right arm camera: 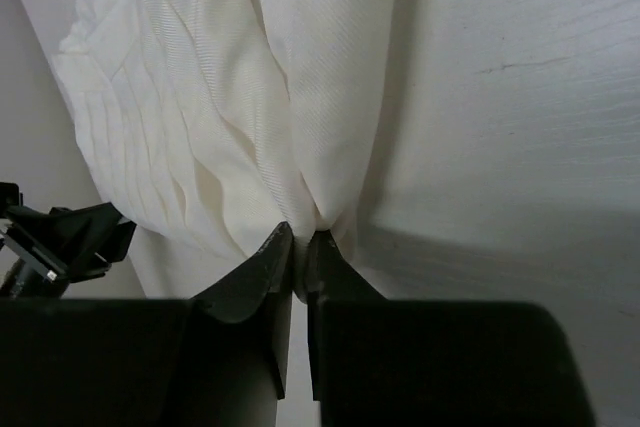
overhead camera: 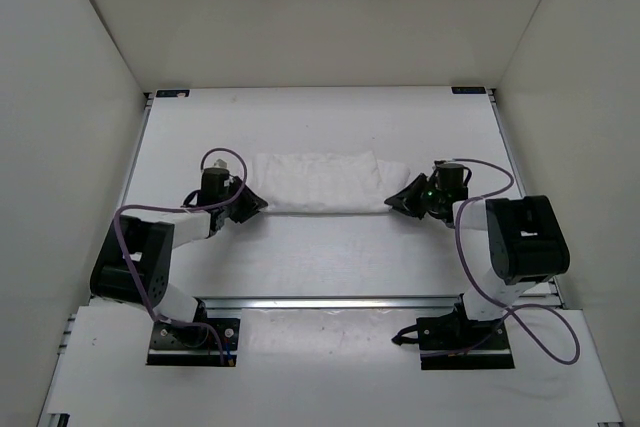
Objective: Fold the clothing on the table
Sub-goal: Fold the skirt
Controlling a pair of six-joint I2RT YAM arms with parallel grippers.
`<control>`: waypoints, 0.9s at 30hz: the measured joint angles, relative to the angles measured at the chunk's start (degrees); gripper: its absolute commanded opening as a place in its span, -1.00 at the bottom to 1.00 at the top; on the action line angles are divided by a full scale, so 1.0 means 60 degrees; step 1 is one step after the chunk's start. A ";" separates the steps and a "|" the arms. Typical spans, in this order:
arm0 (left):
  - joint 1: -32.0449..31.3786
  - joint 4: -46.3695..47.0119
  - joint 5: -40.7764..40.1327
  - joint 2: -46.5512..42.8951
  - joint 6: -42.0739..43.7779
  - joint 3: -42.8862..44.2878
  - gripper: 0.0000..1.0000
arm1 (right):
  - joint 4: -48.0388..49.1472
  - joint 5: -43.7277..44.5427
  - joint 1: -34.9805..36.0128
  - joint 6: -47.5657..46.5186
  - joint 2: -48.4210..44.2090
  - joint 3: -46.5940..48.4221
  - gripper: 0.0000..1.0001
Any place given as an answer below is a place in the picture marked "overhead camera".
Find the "white pleated skirt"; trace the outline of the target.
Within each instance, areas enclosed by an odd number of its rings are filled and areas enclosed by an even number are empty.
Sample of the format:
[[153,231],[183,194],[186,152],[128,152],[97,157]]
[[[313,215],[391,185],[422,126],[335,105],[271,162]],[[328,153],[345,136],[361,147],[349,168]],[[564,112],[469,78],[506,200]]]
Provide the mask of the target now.
[[410,168],[371,151],[254,156],[248,186],[270,214],[364,215],[385,213],[385,200],[407,186]]

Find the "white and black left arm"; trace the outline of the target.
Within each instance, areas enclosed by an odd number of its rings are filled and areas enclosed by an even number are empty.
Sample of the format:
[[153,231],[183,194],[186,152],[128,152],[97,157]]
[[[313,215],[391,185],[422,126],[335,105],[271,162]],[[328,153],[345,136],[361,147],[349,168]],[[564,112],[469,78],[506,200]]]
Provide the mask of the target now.
[[154,320],[174,323],[174,332],[188,345],[208,336],[204,302],[169,281],[172,253],[206,240],[227,221],[242,224],[261,213],[268,202],[223,167],[206,168],[200,188],[177,209],[133,207],[112,221],[90,277],[97,297],[148,308]]

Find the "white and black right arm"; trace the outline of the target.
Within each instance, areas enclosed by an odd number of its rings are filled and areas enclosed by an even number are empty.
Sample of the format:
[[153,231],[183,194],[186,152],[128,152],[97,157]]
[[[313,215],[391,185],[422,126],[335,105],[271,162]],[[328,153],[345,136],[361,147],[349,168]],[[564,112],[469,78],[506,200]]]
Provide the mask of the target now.
[[471,347],[483,322],[514,316],[527,289],[564,273],[569,251],[549,200],[471,196],[471,163],[441,160],[395,190],[370,153],[267,155],[232,180],[241,219],[259,217],[268,248],[258,270],[276,269],[298,294],[407,293],[410,267],[434,285],[440,261],[460,250],[466,229],[488,236],[491,267],[469,288],[448,323],[449,338]]

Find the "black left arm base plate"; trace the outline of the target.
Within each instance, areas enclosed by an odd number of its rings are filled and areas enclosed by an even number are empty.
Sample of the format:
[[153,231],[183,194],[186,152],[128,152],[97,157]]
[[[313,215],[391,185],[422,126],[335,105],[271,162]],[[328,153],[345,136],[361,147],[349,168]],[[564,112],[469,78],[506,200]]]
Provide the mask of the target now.
[[241,319],[239,317],[207,317],[204,320],[218,335],[205,327],[178,328],[166,323],[153,325],[146,364],[167,367],[235,367]]

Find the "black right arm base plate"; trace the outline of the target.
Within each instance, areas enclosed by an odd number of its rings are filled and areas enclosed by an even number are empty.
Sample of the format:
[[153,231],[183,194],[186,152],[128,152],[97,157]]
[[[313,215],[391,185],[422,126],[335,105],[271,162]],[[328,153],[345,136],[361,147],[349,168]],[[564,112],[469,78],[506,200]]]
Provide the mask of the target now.
[[417,345],[423,371],[511,370],[515,362],[503,319],[470,320],[461,302],[437,317],[419,317],[391,339]]

